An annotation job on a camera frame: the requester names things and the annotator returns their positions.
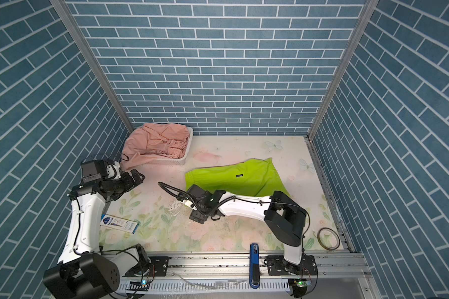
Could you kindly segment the pink shorts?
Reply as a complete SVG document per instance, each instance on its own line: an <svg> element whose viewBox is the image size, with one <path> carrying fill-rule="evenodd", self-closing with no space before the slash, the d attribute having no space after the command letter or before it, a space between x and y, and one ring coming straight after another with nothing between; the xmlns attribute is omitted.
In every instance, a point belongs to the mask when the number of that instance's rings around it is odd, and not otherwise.
<svg viewBox="0 0 449 299"><path fill-rule="evenodd" d="M128 171L158 160L168 162L183 159L192 136L193 133L185 125L146 123L126 139L121 154L121 168Z"/></svg>

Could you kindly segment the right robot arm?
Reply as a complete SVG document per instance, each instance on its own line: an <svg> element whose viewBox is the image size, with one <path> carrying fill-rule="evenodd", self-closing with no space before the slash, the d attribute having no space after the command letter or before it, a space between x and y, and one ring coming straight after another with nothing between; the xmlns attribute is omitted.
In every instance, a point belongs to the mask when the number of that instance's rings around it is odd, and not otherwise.
<svg viewBox="0 0 449 299"><path fill-rule="evenodd" d="M251 197L225 190L211 193L194 184L187 192L179 193L178 200L192 209L190 219L200 224L217 216L264 222L283 243L284 260L293 265L301 263L308 213L285 193L275 191L270 196Z"/></svg>

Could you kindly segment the neon green shorts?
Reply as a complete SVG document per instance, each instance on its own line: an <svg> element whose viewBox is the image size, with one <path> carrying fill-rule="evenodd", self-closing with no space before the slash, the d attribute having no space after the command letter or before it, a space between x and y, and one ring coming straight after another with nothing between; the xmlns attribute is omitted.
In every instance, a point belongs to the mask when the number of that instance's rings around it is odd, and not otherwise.
<svg viewBox="0 0 449 299"><path fill-rule="evenodd" d="M290 195L271 158L249 159L228 166L194 169L185 174L185 184L187 189L197 185L211 193L225 190L241 196L261 197L280 191Z"/></svg>

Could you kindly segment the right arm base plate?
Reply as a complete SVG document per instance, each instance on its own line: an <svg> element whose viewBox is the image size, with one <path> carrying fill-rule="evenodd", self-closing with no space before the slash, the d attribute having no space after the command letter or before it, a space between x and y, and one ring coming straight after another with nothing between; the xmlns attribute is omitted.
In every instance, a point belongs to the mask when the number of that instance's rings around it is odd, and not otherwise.
<svg viewBox="0 0 449 299"><path fill-rule="evenodd" d="M264 264L270 276L298 275L314 276L318 274L316 260L312 255L304 254L298 265L284 260L283 255L268 255L264 258Z"/></svg>

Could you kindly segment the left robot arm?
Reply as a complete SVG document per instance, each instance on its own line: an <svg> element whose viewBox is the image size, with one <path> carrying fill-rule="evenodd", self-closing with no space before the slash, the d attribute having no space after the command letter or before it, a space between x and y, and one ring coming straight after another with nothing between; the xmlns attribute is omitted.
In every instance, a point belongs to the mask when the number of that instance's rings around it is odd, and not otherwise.
<svg viewBox="0 0 449 299"><path fill-rule="evenodd" d="M84 170L68 197L72 217L65 248L55 267L45 271L43 284L56 299L101 299L118 290L127 274L144 279L151 261L141 245L102 250L99 232L108 200L119 199L143 183L137 170Z"/></svg>

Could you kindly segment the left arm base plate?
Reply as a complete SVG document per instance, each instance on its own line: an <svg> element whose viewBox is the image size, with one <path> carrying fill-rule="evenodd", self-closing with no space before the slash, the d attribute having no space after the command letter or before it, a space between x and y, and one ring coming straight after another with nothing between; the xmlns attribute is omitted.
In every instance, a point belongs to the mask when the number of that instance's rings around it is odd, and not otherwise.
<svg viewBox="0 0 449 299"><path fill-rule="evenodd" d="M148 258L148 261L149 263L145 267L148 280L167 275L169 256L151 256Z"/></svg>

